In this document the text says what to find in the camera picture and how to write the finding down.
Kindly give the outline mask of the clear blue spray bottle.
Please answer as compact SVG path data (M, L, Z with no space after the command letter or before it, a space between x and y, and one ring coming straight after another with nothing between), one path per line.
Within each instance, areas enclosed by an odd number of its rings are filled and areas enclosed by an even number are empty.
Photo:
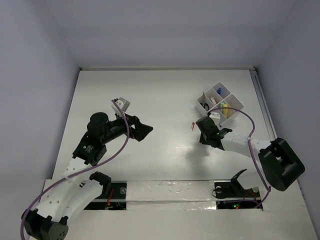
M222 94L222 87L221 87L221 86L217 89L217 93L218 93L219 95Z

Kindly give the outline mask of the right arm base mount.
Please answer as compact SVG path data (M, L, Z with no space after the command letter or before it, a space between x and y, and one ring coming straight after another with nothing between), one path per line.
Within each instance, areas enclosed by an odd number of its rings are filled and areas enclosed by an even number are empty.
M239 209L262 209L262 199L259 188L245 189L239 183L239 176L244 173L243 169L236 173L230 180L216 181L211 195L216 199L218 210L239 210Z

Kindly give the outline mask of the clear green tube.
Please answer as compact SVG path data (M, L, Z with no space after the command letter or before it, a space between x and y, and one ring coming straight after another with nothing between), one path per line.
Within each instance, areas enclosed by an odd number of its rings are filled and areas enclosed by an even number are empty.
M220 105L219 105L220 110L223 110L224 105L225 105L225 104L224 104L223 102L220 103Z

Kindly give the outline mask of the red clip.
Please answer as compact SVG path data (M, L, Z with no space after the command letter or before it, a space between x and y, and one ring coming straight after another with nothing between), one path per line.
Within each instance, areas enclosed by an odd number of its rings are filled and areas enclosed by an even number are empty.
M195 128L195 122L192 122L192 124L191 124L191 130L193 131L194 130L194 128Z

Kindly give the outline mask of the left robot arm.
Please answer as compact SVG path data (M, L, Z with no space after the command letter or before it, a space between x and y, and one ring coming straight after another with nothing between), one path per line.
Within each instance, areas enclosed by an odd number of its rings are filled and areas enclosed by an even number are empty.
M94 113L62 178L45 189L23 213L20 237L24 239L28 234L36 240L65 239L77 215L95 198L110 194L111 178L96 171L107 152L106 144L122 135L140 142L152 130L136 116L123 113L110 121L106 113Z

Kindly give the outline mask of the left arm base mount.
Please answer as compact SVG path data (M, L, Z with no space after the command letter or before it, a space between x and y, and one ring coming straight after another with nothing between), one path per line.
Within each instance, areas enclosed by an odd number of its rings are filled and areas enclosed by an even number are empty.
M101 194L92 200L84 210L120 211L127 209L127 182L112 181L111 177L96 171L89 177L102 186Z

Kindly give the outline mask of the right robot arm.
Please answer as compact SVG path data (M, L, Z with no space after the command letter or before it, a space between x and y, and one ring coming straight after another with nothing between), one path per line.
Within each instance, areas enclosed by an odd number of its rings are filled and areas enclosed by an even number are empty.
M283 138L278 137L273 141L251 139L229 128L219 129L208 116L195 124L200 130L201 144L254 157L261 164L265 180L278 191L287 190L305 172L304 164Z

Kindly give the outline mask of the grey white eraser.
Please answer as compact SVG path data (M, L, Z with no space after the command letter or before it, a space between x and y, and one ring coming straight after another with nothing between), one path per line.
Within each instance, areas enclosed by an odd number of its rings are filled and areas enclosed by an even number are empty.
M211 97L211 98L210 98L210 100L212 101L212 103L213 103L214 105L216 105L216 104L217 104L217 102L216 102L216 100L215 100L215 98L214 98L214 97Z

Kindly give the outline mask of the black handled scissors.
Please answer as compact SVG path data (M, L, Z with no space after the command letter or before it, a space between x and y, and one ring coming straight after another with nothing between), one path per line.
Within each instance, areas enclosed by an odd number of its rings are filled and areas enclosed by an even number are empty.
M209 105L206 102L206 96L205 96L205 92L202 93L202 97L201 97L201 105L204 108L205 111L209 110Z

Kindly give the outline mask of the yellow white glue stick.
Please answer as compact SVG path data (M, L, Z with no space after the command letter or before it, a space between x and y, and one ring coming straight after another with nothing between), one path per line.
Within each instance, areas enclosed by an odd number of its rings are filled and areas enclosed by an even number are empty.
M227 104L224 104L223 105L223 116L228 119L229 118L229 109L228 109L228 105Z

